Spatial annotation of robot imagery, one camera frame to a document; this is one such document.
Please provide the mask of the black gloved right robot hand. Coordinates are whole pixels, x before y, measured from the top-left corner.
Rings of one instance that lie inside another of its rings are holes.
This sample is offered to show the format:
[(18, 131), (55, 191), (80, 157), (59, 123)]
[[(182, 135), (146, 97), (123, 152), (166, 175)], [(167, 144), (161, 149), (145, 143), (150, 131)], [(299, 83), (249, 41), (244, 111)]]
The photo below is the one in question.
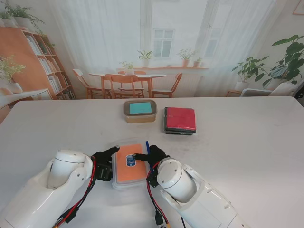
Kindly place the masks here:
[(136, 160), (148, 162), (150, 168), (153, 168), (153, 166), (160, 162), (161, 160), (169, 157), (162, 149), (157, 147), (156, 145), (151, 145), (149, 147), (150, 153), (149, 154), (142, 154), (142, 153), (135, 153), (132, 156)]

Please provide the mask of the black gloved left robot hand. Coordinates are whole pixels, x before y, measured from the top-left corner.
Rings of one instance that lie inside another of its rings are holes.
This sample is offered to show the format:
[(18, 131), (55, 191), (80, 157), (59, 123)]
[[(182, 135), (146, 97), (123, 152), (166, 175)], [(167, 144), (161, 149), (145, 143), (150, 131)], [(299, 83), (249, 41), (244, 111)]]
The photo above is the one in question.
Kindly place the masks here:
[(98, 165), (112, 165), (112, 155), (119, 151), (119, 146), (114, 146), (103, 152), (96, 152), (92, 156), (94, 157), (96, 164)]

